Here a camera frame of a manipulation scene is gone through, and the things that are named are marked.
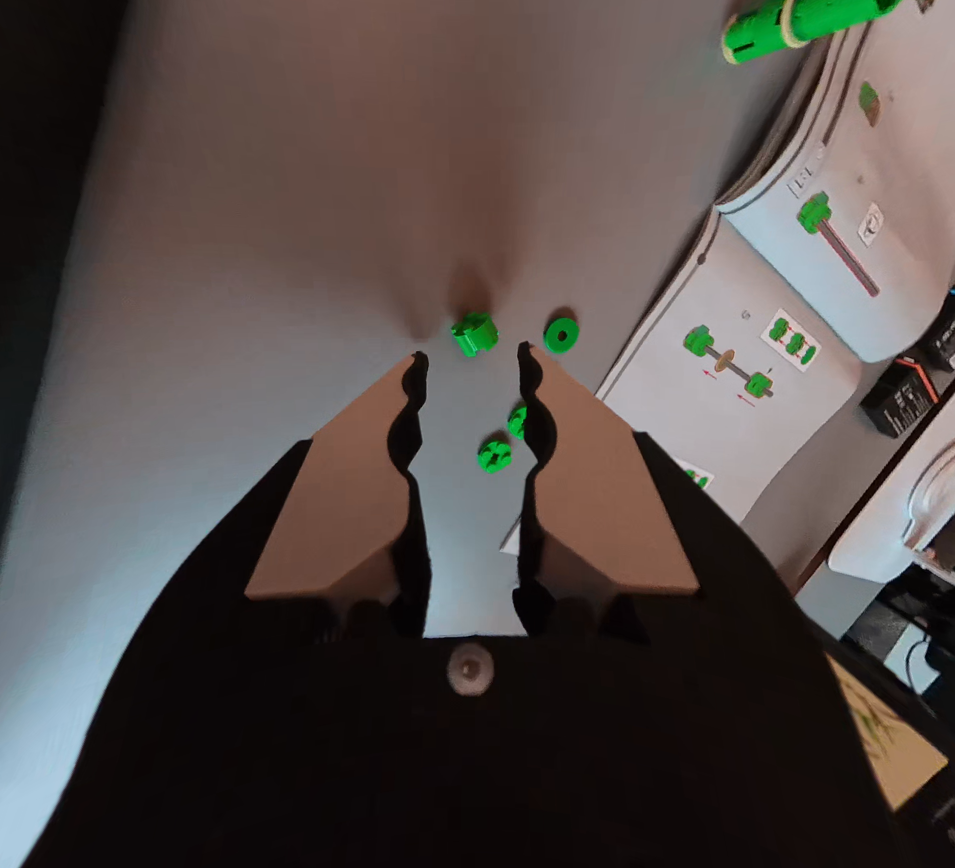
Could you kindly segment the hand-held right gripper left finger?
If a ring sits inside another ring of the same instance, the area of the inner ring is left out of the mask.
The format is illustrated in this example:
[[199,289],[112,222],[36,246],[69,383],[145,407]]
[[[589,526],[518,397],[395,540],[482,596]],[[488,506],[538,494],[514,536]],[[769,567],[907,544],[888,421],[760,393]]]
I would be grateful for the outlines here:
[[318,600],[344,621],[384,606],[397,633],[421,637],[432,564],[411,464],[429,360],[403,358],[311,437],[245,597]]

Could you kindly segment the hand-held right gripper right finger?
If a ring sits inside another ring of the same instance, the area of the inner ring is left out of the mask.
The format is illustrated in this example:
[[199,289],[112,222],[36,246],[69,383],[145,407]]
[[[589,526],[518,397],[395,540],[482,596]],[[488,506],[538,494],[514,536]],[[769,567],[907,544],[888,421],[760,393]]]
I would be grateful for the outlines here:
[[629,424],[543,349],[522,342],[517,353],[535,458],[519,519],[519,622],[543,635],[566,604],[639,635],[632,601],[694,599],[699,578]]

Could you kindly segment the green toy bamboo stalk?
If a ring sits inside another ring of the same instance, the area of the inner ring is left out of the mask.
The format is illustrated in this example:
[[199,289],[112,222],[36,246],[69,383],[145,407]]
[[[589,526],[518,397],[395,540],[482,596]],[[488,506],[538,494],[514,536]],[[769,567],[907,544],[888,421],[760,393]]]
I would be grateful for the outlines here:
[[740,65],[782,50],[799,50],[813,41],[889,15],[902,0],[762,0],[734,15],[721,50]]

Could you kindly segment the white instruction booklet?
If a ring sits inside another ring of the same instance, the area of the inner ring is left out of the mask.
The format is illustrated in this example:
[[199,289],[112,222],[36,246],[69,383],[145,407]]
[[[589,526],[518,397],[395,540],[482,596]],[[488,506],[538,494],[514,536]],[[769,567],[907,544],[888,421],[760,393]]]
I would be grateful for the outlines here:
[[736,522],[953,278],[954,0],[809,48],[595,395]]

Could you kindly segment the white rounded stand base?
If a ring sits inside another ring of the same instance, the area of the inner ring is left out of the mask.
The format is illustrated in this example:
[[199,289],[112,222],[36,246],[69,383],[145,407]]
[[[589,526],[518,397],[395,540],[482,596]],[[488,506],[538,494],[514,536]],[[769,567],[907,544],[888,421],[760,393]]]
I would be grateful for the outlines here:
[[833,571],[888,583],[918,564],[953,583],[953,401],[909,444],[835,542]]

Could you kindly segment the black battery orange stripe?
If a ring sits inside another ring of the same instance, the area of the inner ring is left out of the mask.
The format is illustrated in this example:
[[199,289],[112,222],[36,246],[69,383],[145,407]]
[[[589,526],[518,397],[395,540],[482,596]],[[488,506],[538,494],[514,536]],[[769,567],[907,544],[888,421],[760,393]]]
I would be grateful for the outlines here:
[[859,407],[879,433],[898,439],[938,404],[939,397],[924,360],[908,352],[892,360]]

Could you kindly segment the large black bamboo set box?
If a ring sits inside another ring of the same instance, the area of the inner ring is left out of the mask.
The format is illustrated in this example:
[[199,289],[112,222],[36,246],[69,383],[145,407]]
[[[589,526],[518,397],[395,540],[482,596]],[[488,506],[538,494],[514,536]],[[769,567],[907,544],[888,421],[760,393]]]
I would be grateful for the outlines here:
[[953,831],[952,733],[885,671],[834,645],[826,657],[889,808],[932,830]]

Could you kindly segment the black battery blue stripe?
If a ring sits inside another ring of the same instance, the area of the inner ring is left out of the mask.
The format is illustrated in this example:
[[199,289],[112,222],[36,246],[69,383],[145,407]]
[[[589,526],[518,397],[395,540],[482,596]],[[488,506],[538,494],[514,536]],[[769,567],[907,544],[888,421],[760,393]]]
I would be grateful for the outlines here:
[[950,289],[939,314],[920,340],[920,347],[931,366],[954,372],[954,289]]

